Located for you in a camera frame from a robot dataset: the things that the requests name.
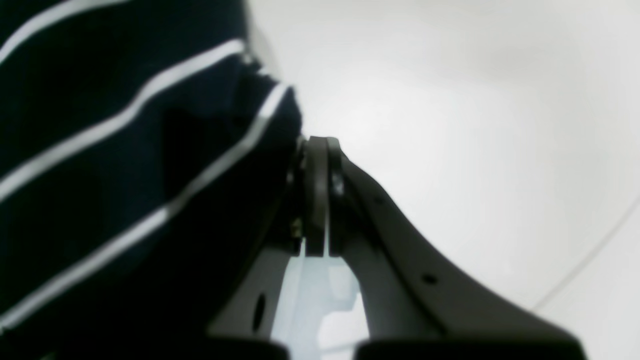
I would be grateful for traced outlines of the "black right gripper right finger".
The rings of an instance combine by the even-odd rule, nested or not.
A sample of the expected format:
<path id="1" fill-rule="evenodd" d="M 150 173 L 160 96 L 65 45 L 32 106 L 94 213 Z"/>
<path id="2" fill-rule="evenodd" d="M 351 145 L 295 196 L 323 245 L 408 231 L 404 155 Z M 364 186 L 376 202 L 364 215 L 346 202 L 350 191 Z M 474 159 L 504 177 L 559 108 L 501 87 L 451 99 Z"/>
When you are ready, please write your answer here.
<path id="1" fill-rule="evenodd" d="M 359 283 L 356 360 L 585 360 L 571 333 L 505 300 L 416 230 L 338 139 L 327 139 L 329 251 Z"/>

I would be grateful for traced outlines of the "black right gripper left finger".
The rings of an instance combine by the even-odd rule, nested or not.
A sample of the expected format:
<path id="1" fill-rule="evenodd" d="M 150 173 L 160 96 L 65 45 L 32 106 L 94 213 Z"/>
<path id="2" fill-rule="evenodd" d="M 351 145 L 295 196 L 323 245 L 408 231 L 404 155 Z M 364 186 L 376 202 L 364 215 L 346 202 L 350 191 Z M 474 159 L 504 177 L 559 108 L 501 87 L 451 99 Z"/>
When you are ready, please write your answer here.
<path id="1" fill-rule="evenodd" d="M 272 338 L 290 260 L 323 256 L 329 221 L 329 144 L 301 142 L 288 170 L 285 192 L 267 219 L 267 230 L 233 293 L 206 326 L 216 360 L 288 360 Z"/>

